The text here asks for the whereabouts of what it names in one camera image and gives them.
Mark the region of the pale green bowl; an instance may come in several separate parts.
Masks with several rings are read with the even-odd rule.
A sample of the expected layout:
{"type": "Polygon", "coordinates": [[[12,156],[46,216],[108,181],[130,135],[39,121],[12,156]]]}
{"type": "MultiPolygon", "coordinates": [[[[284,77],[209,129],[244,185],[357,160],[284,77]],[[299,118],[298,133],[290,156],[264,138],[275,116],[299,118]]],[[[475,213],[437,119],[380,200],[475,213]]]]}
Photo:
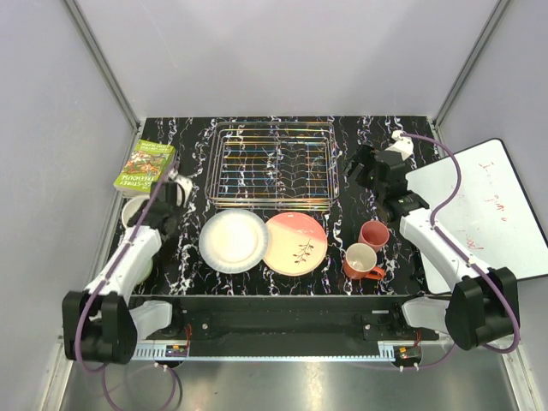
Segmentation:
{"type": "Polygon", "coordinates": [[[143,283],[151,274],[152,268],[153,268],[153,257],[144,255],[143,253],[140,255],[140,265],[139,265],[139,271],[136,283],[140,284],[143,283]]]}

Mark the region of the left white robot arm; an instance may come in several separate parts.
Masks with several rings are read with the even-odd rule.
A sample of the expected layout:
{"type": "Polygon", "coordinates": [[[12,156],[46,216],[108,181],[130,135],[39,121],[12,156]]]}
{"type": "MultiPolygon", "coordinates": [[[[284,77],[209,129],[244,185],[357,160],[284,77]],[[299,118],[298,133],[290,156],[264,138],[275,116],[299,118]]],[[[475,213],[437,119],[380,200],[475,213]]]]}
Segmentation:
{"type": "Polygon", "coordinates": [[[154,256],[175,233],[193,183],[173,176],[154,183],[149,195],[136,196],[122,209],[122,240],[101,272],[62,302],[63,342],[68,359],[83,363],[128,363],[137,343],[158,331],[179,337],[185,318],[166,301],[129,307],[134,288],[152,271],[154,256]]]}

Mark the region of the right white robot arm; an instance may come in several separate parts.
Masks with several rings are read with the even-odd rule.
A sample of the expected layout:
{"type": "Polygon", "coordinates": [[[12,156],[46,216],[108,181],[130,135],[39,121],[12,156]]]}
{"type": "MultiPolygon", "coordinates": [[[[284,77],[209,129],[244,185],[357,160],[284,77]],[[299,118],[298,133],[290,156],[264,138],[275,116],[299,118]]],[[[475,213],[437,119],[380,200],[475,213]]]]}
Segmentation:
{"type": "Polygon", "coordinates": [[[361,146],[345,168],[347,176],[373,193],[381,222],[396,229],[442,276],[450,293],[418,296],[389,317],[391,334],[408,339],[419,328],[450,336],[463,350],[492,348],[502,337],[520,341],[517,279],[507,267],[493,268],[458,244],[436,219],[436,212],[408,188],[406,151],[361,146]]]}

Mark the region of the white grey-rimmed plate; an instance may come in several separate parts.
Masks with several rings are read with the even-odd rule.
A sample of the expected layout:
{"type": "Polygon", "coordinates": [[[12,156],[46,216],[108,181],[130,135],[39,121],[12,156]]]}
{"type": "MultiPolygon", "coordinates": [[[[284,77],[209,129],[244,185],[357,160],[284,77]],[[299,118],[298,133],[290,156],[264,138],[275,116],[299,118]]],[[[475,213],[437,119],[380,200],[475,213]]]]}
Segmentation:
{"type": "Polygon", "coordinates": [[[200,231],[199,251],[205,263],[223,274],[255,267],[269,247],[266,223],[247,210],[220,211],[200,231]]]}

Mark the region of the chrome wire dish rack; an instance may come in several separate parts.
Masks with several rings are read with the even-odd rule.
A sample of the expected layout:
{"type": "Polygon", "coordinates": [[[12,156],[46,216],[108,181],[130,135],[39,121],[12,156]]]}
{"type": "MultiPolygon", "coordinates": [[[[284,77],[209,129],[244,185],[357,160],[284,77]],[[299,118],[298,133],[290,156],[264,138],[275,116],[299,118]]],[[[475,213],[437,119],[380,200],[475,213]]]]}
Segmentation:
{"type": "Polygon", "coordinates": [[[217,209],[327,211],[339,196],[337,157],[330,122],[221,122],[206,198],[217,209]]]}

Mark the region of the orange bowl white inside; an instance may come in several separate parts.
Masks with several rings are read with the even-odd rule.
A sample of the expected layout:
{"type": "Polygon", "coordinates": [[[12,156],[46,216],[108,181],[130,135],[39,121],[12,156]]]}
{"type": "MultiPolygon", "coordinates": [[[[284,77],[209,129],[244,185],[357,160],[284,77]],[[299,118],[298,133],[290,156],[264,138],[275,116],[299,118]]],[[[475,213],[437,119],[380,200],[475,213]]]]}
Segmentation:
{"type": "Polygon", "coordinates": [[[121,212],[122,226],[124,229],[128,228],[130,218],[133,217],[139,211],[140,207],[145,205],[148,200],[148,195],[139,195],[126,202],[121,212]]]}

